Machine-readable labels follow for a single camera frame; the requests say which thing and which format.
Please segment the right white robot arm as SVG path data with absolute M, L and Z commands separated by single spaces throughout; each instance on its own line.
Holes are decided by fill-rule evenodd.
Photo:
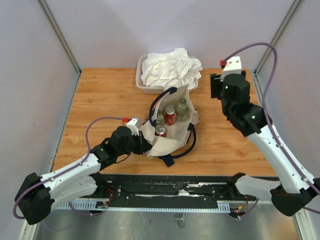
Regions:
M 250 83 L 245 73 L 210 75 L 211 98 L 221 101 L 222 113 L 248 138 L 275 170 L 278 180 L 263 180 L 239 172 L 227 182 L 226 193 L 232 200 L 243 195 L 272 202 L 283 215 L 291 217 L 315 198 L 320 180 L 308 172 L 281 140 L 264 109 L 250 101 Z

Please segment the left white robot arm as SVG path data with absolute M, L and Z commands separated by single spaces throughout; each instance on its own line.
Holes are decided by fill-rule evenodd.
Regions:
M 35 225 L 74 199 L 90 195 L 101 198 L 107 185 L 100 171 L 116 164 L 122 155 L 142 155 L 151 148 L 141 132 L 133 135 L 128 127 L 120 126 L 111 137 L 65 167 L 41 176 L 35 172 L 27 175 L 14 198 L 13 215 Z

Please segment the beige canvas tote bag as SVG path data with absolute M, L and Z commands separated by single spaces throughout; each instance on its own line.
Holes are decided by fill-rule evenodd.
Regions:
M 156 135 L 156 120 L 158 110 L 164 112 L 165 107 L 178 105 L 181 99 L 186 100 L 188 117 L 186 120 L 177 121 L 173 125 L 166 125 L 166 136 Z M 152 147 L 146 152 L 148 158 L 159 158 L 167 167 L 172 166 L 175 159 L 182 158 L 190 153 L 196 145 L 197 134 L 195 126 L 199 122 L 199 114 L 195 110 L 189 96 L 187 86 L 170 87 L 152 102 L 148 118 L 140 127 L 143 137 Z

